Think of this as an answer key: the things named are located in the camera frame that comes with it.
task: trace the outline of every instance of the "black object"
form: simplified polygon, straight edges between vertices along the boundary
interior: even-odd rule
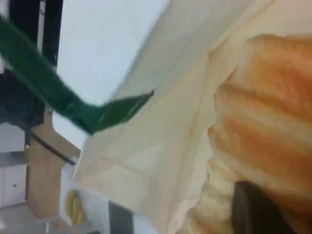
[[[232,226],[235,234],[295,234],[277,205],[247,181],[235,184]]]
[[[63,0],[46,0],[42,54],[56,66],[59,55],[59,35]]]
[[[111,234],[133,234],[132,213],[112,202],[109,202],[108,207]]]
[[[0,74],[0,106],[30,127],[43,123],[44,103],[9,69]],[[0,123],[10,122],[0,110]]]
[[[9,18],[36,45],[40,0],[10,0]]]

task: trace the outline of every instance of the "white cabinet door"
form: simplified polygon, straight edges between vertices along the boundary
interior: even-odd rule
[[[3,169],[0,168],[0,208],[3,207]]]
[[[25,201],[27,165],[3,168],[3,206]]]

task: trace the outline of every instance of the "yellow cloth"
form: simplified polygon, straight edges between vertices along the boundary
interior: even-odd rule
[[[71,190],[67,194],[65,210],[72,220],[73,225],[82,224],[87,220],[82,208],[80,196],[75,190]]]

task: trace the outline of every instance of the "yellow object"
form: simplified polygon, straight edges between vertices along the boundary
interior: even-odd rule
[[[73,225],[81,224],[86,221],[86,215],[82,209],[81,199],[76,191],[69,191],[65,201],[65,210]]]

